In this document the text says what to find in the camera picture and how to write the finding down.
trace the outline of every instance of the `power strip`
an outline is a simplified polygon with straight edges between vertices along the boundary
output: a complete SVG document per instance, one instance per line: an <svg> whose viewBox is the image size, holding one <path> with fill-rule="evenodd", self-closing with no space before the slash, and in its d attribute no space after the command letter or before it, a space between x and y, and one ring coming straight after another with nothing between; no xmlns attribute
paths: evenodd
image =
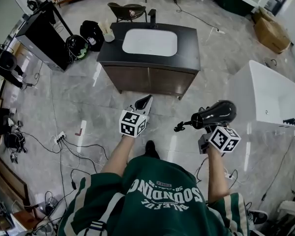
<svg viewBox="0 0 295 236"><path fill-rule="evenodd" d="M234 176L231 176L230 174L228 174L226 172L224 172L224 175L225 175L225 178L227 178L227 179L230 179L230 180L234 180L235 179Z"/></svg>
<svg viewBox="0 0 295 236"><path fill-rule="evenodd" d="M63 136L63 138L66 138L66 135L65 135L65 133L62 131L62 132L60 132L60 134L58 134L56 137L55 137L55 139L54 139L54 142L55 142L55 144L57 143L57 141L60 139L60 137L62 137Z"/></svg>

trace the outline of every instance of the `white sink basin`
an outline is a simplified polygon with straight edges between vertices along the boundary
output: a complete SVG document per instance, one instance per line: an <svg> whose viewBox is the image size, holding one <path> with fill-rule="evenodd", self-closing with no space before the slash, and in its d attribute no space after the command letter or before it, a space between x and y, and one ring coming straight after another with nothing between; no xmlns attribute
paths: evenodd
<svg viewBox="0 0 295 236"><path fill-rule="evenodd" d="M250 122L261 129L294 127L295 83L272 69L249 61L228 82L228 97L237 107L234 124Z"/></svg>
<svg viewBox="0 0 295 236"><path fill-rule="evenodd" d="M122 49L131 54L170 57L177 53L177 35L157 29L131 29L126 33Z"/></svg>

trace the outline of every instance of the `white cup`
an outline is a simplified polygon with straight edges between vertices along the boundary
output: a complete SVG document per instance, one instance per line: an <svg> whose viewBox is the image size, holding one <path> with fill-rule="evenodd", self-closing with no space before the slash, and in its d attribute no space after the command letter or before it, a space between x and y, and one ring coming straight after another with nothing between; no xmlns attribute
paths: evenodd
<svg viewBox="0 0 295 236"><path fill-rule="evenodd" d="M110 29L110 33L103 33L103 35L106 42L112 42L115 39L112 29Z"/></svg>

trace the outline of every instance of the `bathroom vanity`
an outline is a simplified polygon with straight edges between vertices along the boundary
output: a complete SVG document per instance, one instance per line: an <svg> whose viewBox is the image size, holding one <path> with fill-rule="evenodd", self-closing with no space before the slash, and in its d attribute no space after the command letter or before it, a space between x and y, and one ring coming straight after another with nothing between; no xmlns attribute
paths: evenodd
<svg viewBox="0 0 295 236"><path fill-rule="evenodd" d="M181 99L200 71L197 30L154 26L113 23L115 40L104 42L97 61L120 93L159 93Z"/></svg>

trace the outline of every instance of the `gray tile floor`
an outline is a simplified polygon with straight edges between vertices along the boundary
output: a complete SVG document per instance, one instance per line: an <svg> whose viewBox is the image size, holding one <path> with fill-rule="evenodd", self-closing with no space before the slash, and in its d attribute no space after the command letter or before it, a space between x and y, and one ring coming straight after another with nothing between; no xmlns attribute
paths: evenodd
<svg viewBox="0 0 295 236"><path fill-rule="evenodd" d="M179 3L182 9L218 26L225 34L217 33L190 15L177 13L177 7L172 0L147 0L146 4L144 0L81 0L63 5L60 11L71 30L78 34L84 20L116 20L107 6L108 2L140 3L147 6L147 10L157 10L157 22L193 27L198 31L201 72L181 101L172 96L154 95L149 126L137 138L131 157L143 154L145 142L152 139L162 159L180 164L194 173L206 157L199 155L197 145L202 131L186 128L184 132L175 133L173 127L177 123L187 121L200 107L210 106L222 99L228 79L250 59L260 63L265 57L276 59L277 71L295 82L295 59L291 52L287 50L276 55L257 41L250 20L221 9L213 0L182 0ZM53 136L61 131L67 134L71 143L78 143L79 137L75 133L80 132L81 123L84 123L86 126L82 136L83 145L101 144L109 156L120 140L118 119L121 110L142 94L119 94L104 70L97 67L97 55L98 53L91 53L85 60L71 65L65 73L51 71L43 64L38 84L25 91L7 84L4 105L17 107L16 118L24 122L23 131L34 135L51 149ZM28 54L24 54L23 58L29 59L27 81L31 82L34 73L39 71L41 61ZM238 132L242 136L242 142L232 154L224 157L225 167L228 172L238 170L240 183L237 182L232 191L241 192L246 202L252 201L252 208L258 208L262 195L278 170L292 135L253 131L248 136L244 129ZM251 153L245 171L246 142L251 143ZM27 154L19 155L19 164L11 164L8 151L2 157L28 184L33 202L41 201L47 190L61 196L59 154L46 151L31 137L26 137L26 147L29 151ZM98 163L98 171L106 161L100 147L82 148L81 154ZM78 162L68 151L63 152L62 163L69 165L63 166L66 193L72 190L72 167L79 163L79 169L94 172L89 161ZM208 184L207 167L205 163L200 170L199 176L203 181L198 184L205 197ZM292 183L294 169L295 142L260 209L271 212L271 216L274 216L279 203L292 197L292 185L295 191L295 178ZM79 182L81 177L83 174L80 172L73 174L76 182Z"/></svg>

